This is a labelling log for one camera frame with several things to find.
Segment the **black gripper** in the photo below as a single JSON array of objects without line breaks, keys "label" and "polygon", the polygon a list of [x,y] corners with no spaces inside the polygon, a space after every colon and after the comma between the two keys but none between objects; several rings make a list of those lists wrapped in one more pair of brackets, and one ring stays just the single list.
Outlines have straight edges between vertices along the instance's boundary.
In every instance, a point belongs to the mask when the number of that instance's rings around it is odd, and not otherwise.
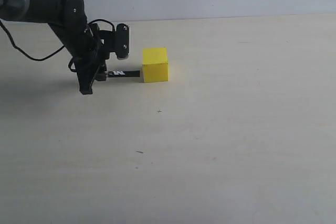
[{"label": "black gripper", "polygon": [[113,23],[111,30],[101,30],[97,23],[89,23],[86,34],[90,35],[89,42],[81,46],[86,46],[85,56],[73,56],[69,61],[68,68],[77,74],[79,91],[83,95],[93,94],[92,85],[94,80],[106,81],[107,66],[106,60],[110,58],[110,53],[114,52],[114,41],[116,29]]}]

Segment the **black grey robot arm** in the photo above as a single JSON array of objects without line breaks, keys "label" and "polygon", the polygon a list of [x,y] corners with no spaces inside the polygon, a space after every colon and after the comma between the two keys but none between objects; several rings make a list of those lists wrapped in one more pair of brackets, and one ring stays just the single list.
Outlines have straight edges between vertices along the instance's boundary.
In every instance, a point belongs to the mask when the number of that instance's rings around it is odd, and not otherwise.
[{"label": "black grey robot arm", "polygon": [[84,0],[1,0],[1,19],[47,24],[72,56],[81,94],[92,94],[93,82],[106,79],[109,52],[103,31],[87,21]]}]

